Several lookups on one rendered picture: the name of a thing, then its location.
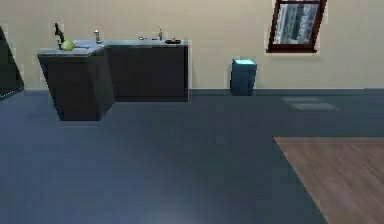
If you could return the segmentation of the blue waste bin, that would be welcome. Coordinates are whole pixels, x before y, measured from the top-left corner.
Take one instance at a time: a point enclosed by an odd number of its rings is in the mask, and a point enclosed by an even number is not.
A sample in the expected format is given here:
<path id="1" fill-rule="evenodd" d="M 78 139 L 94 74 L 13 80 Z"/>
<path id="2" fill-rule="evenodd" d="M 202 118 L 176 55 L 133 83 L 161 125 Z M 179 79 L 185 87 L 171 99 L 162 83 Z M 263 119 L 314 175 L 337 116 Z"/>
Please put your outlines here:
<path id="1" fill-rule="evenodd" d="M 252 96 L 257 64 L 251 59 L 234 59 L 230 77 L 230 90 L 235 96 Z"/>

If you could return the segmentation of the dark kitchen counter cupboard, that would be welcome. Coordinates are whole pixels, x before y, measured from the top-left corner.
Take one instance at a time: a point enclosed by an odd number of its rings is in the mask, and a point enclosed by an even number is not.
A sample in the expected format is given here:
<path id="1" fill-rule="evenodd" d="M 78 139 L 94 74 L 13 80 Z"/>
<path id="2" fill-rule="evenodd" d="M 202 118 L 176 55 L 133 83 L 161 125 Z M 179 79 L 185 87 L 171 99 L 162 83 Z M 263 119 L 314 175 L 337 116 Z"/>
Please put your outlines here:
<path id="1" fill-rule="evenodd" d="M 37 53 L 62 121 L 99 121 L 116 102 L 189 100 L 189 45 L 160 40 L 77 40 Z"/>

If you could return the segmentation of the dark red framed window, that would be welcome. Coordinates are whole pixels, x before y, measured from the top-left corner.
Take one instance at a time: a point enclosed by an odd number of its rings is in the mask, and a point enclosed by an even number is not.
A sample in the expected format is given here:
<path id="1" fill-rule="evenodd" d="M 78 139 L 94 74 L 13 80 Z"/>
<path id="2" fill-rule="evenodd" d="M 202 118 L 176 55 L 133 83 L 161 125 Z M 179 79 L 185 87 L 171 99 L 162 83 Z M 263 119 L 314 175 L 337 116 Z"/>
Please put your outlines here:
<path id="1" fill-rule="evenodd" d="M 267 53 L 316 53 L 327 0 L 276 0 Z"/>

